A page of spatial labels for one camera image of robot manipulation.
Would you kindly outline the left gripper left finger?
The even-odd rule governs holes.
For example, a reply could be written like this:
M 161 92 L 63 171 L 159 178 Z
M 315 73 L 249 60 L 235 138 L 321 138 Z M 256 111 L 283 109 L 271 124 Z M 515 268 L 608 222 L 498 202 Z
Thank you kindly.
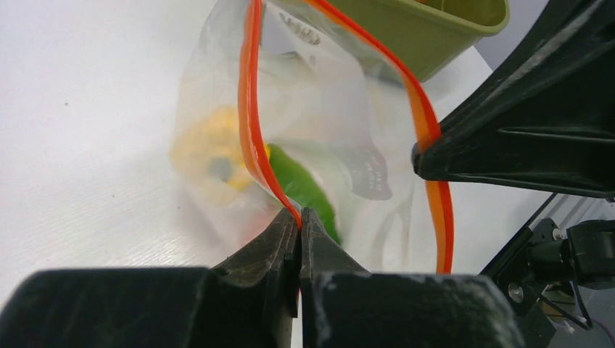
M 299 231 L 280 211 L 213 268 L 34 273 L 1 312 L 3 347 L 289 347 Z

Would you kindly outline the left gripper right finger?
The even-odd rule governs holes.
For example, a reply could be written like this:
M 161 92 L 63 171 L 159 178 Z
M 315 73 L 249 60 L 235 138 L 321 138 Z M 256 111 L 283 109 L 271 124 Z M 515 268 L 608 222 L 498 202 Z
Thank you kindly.
M 522 347 L 511 307 L 481 275 L 372 273 L 302 211 L 305 347 Z

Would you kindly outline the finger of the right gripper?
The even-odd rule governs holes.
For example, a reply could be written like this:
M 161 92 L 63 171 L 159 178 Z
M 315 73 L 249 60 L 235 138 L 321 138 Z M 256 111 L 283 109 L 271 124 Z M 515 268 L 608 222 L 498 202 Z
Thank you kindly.
M 614 3 L 550 1 L 510 56 L 415 149 L 431 181 L 614 197 Z

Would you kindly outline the watermelon slice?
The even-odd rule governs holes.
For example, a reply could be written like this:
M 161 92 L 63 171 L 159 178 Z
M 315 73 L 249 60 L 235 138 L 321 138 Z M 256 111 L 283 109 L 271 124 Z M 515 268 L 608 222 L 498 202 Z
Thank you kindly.
M 327 234 L 341 244 L 334 208 L 314 177 L 280 146 L 268 144 L 267 147 L 269 163 L 284 193 L 299 206 L 315 210 Z

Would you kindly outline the yellow bell pepper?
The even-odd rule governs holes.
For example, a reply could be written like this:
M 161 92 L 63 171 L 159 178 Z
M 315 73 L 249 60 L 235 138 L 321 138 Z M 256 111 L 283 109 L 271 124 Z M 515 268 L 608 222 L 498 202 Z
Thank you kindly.
M 186 182 L 214 196 L 244 191 L 254 179 L 244 164 L 238 110 L 219 107 L 181 133 L 170 150 Z

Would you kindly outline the clear zip bag orange zipper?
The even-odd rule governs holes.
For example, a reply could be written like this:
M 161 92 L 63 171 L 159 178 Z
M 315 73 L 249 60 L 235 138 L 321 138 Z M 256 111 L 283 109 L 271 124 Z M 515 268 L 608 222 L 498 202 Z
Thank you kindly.
M 226 254 L 280 210 L 297 220 L 309 208 L 280 187 L 269 163 L 267 145 L 274 144 L 323 189 L 340 246 L 362 266 L 452 270 L 449 186 L 419 178 L 413 166 L 414 150 L 440 135 L 433 107 L 409 69 L 332 4 L 215 2 L 179 83 L 170 150 L 190 125 L 224 106 L 238 110 L 254 183 L 214 196 L 173 168 Z

